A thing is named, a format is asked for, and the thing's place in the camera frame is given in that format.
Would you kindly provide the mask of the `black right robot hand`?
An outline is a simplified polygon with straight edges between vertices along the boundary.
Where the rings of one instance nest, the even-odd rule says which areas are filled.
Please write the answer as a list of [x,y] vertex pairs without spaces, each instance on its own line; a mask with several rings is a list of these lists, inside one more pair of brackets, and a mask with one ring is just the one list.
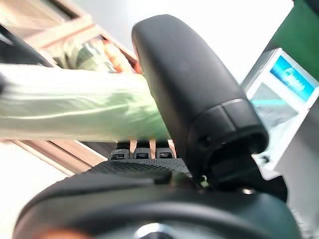
[[59,181],[13,238],[300,239],[283,177],[264,179],[252,157],[268,132],[218,56],[171,15],[135,24],[132,40],[177,159],[116,158]]

